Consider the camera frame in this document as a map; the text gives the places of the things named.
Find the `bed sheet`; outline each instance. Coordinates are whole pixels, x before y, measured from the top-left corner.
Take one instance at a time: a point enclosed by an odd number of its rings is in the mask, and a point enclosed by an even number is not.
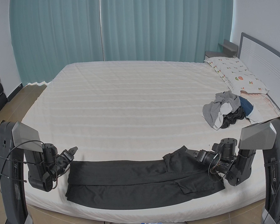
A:
[[[238,120],[214,130],[202,116],[204,104],[228,87],[205,63],[118,61],[67,65],[33,104],[23,123],[38,130],[41,141],[61,152],[77,146],[75,160],[159,160],[185,145],[209,150],[226,137],[239,140]],[[264,120],[280,116],[266,95],[242,94]],[[27,180],[27,166],[24,177]],[[251,177],[233,187],[189,202],[142,210],[103,210],[66,200],[68,174],[49,193],[25,184],[26,202],[44,209],[120,223],[183,222],[220,215],[265,198],[262,152]]]

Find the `gray cloth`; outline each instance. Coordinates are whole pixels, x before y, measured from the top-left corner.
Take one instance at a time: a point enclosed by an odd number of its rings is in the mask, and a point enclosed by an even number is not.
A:
[[[224,103],[230,103],[232,107],[232,113],[234,113],[238,107],[241,106],[241,100],[239,99],[239,96],[232,94],[231,91],[217,93],[216,99],[211,103],[204,105],[202,108],[203,116],[211,127],[214,126],[219,115],[220,107]]]

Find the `black garment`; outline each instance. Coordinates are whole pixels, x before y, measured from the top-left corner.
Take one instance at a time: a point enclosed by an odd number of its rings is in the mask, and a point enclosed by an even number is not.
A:
[[[223,115],[223,123],[220,127],[221,129],[226,129],[229,125],[234,125],[237,119],[243,119],[246,117],[246,113],[243,107],[238,107],[234,113],[229,113],[228,115]]]
[[[68,201],[99,209],[131,210],[183,203],[223,190],[183,146],[157,161],[71,162]]]

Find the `curtain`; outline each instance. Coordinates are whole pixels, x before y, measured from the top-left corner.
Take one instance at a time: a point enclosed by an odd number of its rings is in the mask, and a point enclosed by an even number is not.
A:
[[[99,0],[10,0],[9,15],[23,85],[49,82],[70,63],[104,60]]]
[[[232,14],[233,0],[101,0],[105,60],[203,62]]]

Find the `wall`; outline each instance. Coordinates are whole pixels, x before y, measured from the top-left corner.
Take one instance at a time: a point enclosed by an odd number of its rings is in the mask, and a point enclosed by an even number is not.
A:
[[[234,0],[231,42],[245,32],[280,52],[280,0]]]
[[[0,80],[6,96],[21,84],[11,45],[9,0],[0,0]]]

